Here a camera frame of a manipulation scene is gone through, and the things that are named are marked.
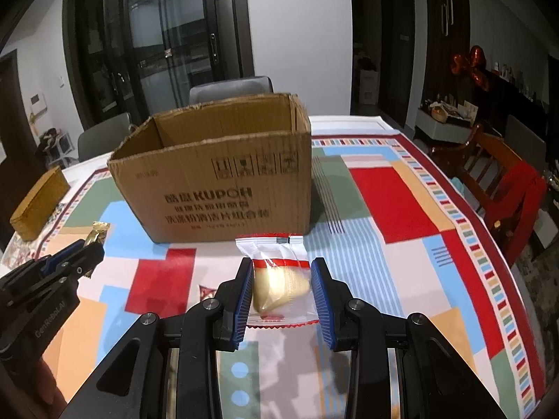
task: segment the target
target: wooden chair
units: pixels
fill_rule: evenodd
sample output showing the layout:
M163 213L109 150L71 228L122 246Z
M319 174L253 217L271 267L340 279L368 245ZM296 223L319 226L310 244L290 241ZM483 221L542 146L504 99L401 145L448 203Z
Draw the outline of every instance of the wooden chair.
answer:
M472 193L479 202L476 212L483 208L487 210L493 204L492 197L495 194L499 181L503 175L521 162L521 158L509 148L502 138L485 134L483 125L477 123L463 145L457 147L433 147L430 152L432 160L438 165L443 173L449 178L457 177ZM474 167L483 162L481 172L477 177L472 176ZM480 184L489 171L493 162L499 164L498 173L491 180L487 188ZM519 210L511 216L495 222L489 229L497 245L506 253L521 213Z

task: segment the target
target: blue polka dot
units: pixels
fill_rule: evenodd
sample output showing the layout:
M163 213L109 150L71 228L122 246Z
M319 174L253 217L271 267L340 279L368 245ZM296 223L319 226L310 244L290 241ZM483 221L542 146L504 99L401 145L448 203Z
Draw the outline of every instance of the blue polka dot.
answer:
M249 400L250 398L248 394L244 392L244 390L236 390L231 395L231 401L235 403L237 406L247 406Z
M235 378L244 378L248 375L248 367L244 362L235 362L231 366L231 373Z

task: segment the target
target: dining table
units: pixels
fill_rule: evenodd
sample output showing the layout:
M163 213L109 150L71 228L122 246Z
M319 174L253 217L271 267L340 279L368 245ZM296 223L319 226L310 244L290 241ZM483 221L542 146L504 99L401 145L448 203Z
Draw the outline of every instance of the dining table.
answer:
M543 371L515 279L483 221L381 117L310 120L307 259L324 257L333 278L382 313L427 315L507 418L527 417L544 395ZM1 275L85 238L94 221L110 223L103 262L80 279L80 304L43 356L68 401L141 314L184 313L234 278L243 257L235 240L153 243L115 185L109 157L65 169L71 188L41 235L26 242L14 234L0 265ZM217 362L224 419L344 417L350 356L328 349L319 324L248 328L239 350L219 352Z

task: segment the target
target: fragile symbol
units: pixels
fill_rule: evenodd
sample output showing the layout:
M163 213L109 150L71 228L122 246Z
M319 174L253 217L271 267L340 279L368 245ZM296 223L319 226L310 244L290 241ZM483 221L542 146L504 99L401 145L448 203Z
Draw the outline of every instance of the fragile symbol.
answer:
M279 154L281 173L297 173L299 171L296 152L283 152Z
M231 165L227 157L216 157L211 160L213 163L213 170L217 179L226 179L233 177L231 172Z
M275 175L276 174L276 157L273 154L258 154L256 155L256 162L258 162L258 173L261 175Z
M252 167L252 159L250 155L235 157L234 159L237 176L254 176L254 169Z

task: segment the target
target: red cloth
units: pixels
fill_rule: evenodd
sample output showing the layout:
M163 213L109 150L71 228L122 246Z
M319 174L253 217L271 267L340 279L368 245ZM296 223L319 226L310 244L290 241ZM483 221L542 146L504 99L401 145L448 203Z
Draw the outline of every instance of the red cloth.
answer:
M501 179L493 203L485 210L485 224L492 229L495 222L513 216L521 209L521 218L503 255L512 266L528 242L538 216L539 206L546 194L546 182L526 162L517 163Z

